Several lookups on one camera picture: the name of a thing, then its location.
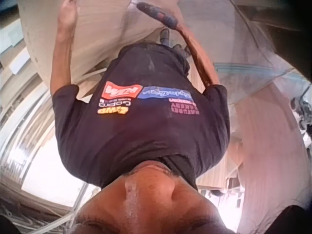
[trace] red logo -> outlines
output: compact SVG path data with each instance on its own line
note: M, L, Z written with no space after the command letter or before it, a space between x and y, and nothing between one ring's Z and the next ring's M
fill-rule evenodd
M118 86L114 83L108 81L105 84L102 98L105 99L114 99L121 97L131 97L136 98L137 95L141 92L142 86L138 84L134 84L131 86Z

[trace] wooden board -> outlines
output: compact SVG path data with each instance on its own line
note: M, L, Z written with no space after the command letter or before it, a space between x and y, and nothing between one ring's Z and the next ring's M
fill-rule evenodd
M217 165L215 165L209 171L198 177L196 179L196 185L198 186L198 188L225 189L227 176L227 161L228 156L227 154L225 154L225 156Z
M72 56L72 80L134 43L162 24L138 11L129 0L79 1L80 11ZM177 0L148 0L159 7L177 9ZM62 0L18 0L25 42L38 74L49 84L57 19Z
M305 206L311 165L288 100L271 83L235 105L244 145L245 200L238 232L264 233L287 206Z

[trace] blue logo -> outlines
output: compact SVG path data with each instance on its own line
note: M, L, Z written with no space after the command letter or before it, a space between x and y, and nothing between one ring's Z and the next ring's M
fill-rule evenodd
M193 101L189 91L157 86L144 87L137 98L180 98Z

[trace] logo patch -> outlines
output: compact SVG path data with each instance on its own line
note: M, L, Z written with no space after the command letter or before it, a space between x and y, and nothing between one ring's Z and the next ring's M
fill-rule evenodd
M199 110L193 104L185 103L171 103L171 111L173 113L185 114L185 115L199 115Z
M114 98L121 98L121 97L130 97L136 98L137 95L142 90L142 86L135 84L131 86L118 86L114 83L108 81L105 84L102 98L105 99L114 99Z
M126 114L129 110L129 107L126 106L117 106L117 107L106 107L97 110L98 114L112 114L112 113L118 113L118 114Z
M99 107L115 107L115 106L131 106L130 98L118 98L113 100L104 100L100 99L98 106Z
M137 98L181 98L193 101L191 93L189 91L157 86L144 87Z
M177 103L184 103L184 104L191 104L196 106L195 102L184 100L184 99L179 99L179 98L170 98L169 102L177 102Z

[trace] black t-shirt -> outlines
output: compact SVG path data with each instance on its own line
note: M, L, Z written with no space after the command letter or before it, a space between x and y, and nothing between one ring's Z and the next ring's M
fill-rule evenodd
M57 90L56 138L65 168L103 188L157 160L196 188L195 179L222 159L230 124L225 87L201 94L188 70L171 48L140 43L121 50L89 104L76 99L76 85Z

